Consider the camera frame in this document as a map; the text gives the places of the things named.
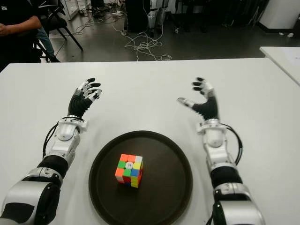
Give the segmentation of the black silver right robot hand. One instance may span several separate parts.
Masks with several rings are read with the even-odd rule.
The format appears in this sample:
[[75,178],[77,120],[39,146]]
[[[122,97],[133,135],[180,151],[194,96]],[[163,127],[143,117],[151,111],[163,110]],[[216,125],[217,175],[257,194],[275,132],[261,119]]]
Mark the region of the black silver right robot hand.
[[184,97],[177,98],[177,101],[201,115],[204,120],[219,119],[217,97],[212,85],[201,77],[197,77],[192,85],[193,90],[198,91],[206,99],[206,102],[195,103]]

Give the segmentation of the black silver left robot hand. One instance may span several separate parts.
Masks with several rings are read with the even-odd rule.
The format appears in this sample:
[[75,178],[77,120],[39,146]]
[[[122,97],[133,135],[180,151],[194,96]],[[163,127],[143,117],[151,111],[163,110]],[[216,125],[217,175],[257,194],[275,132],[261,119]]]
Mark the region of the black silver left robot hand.
[[95,78],[84,80],[74,91],[68,105],[68,116],[75,116],[82,119],[85,112],[94,101],[99,99],[102,90],[100,83]]

